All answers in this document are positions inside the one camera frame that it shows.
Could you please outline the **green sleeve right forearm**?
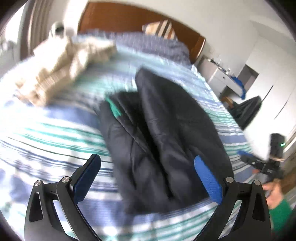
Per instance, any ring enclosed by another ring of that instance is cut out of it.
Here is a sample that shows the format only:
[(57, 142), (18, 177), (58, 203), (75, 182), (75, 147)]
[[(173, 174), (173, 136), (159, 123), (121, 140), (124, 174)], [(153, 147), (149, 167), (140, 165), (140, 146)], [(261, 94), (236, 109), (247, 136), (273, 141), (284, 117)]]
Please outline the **green sleeve right forearm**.
[(270, 209), (269, 213), (273, 223), (273, 231), (274, 233), (279, 233), (288, 222), (292, 214), (292, 209), (284, 198), (277, 207)]

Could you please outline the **right hand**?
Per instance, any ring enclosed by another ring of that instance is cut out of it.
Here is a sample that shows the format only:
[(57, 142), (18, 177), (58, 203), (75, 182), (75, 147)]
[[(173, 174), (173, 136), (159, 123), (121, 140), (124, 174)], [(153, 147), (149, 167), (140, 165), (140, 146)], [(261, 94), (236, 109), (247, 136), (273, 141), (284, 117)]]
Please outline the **right hand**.
[(279, 179), (274, 179), (273, 181), (268, 182), (267, 176), (260, 173), (259, 170), (254, 169), (252, 170), (252, 173), (259, 178), (259, 181), (263, 182), (263, 189), (269, 192), (269, 195), (266, 197), (266, 202), (270, 210), (276, 209), (280, 205), (289, 207), (289, 203), (286, 201), (282, 193)]

